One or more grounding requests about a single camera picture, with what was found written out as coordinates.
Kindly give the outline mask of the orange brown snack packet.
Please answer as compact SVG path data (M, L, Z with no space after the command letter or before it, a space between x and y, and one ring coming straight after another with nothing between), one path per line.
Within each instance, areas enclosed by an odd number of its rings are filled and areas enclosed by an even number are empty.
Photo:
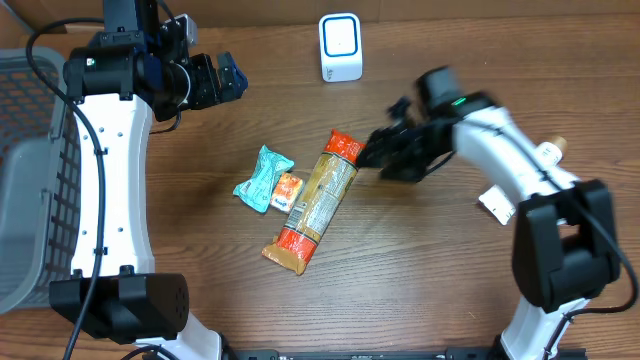
M364 144L336 129L316 162L287 221L262 255L301 275L354 181Z

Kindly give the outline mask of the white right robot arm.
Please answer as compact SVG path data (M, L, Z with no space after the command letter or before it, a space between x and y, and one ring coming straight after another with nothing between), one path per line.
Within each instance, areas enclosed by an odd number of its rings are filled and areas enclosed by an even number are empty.
M620 276L611 195L547 163L509 112L483 92L448 91L423 101L427 122L413 124L410 102L389 109L392 126L374 131L356 160L384 179L419 182L435 159L458 155L482 170L516 207L512 272L521 300L497 338L492 359L550 359L572 317Z

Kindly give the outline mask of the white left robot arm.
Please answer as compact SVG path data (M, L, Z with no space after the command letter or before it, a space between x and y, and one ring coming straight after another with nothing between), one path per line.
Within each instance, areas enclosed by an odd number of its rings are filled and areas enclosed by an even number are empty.
M166 359L230 359L227 341L191 312L184 276L155 269L146 220L146 151L154 121L242 95L228 53L191 55L197 30L108 27L64 66L80 136L80 215L72 276L49 287L76 332Z

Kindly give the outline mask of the teal snack pouch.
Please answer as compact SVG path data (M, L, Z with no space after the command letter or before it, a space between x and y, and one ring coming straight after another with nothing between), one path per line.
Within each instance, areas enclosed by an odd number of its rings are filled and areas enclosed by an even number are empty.
M294 165L293 160L263 145L252 176L238 184L233 190L233 195L255 211L265 213L281 175L291 170Z

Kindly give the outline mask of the white tube gold cap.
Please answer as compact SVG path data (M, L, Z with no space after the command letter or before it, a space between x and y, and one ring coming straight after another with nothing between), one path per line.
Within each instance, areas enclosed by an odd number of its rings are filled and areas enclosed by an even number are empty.
M545 165L557 165L567 149L567 141L555 136L549 141L540 143L536 148L537 156ZM516 213L516 207L510 202L503 190L493 185L478 197L479 204L492 215L502 226L506 226Z

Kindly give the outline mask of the small orange box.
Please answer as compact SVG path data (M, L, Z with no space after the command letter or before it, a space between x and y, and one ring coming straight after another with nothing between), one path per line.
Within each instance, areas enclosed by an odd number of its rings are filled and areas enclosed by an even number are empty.
M283 173L274 188L270 205L281 212L289 213L303 188L303 179L289 172Z

